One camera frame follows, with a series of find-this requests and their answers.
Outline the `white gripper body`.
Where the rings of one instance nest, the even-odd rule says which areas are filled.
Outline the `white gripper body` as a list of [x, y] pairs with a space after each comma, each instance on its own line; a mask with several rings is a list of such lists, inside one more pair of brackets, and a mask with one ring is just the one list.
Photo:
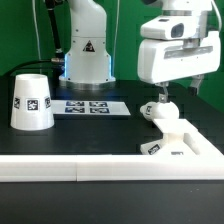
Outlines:
[[186, 49], [182, 40], [145, 39], [138, 53], [138, 77], [157, 84], [214, 72], [220, 65], [221, 42], [218, 31], [210, 31], [197, 48]]

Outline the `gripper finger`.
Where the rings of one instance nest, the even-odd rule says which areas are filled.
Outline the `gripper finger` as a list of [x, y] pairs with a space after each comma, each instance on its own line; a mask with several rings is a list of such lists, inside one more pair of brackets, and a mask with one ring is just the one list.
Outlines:
[[159, 101], [161, 103], [167, 103], [168, 102], [168, 90], [167, 90], [167, 83], [160, 83], [159, 84]]
[[200, 86], [203, 82], [204, 75], [196, 75], [192, 77], [192, 81], [190, 86], [188, 87], [188, 91], [192, 96], [197, 96], [199, 94]]

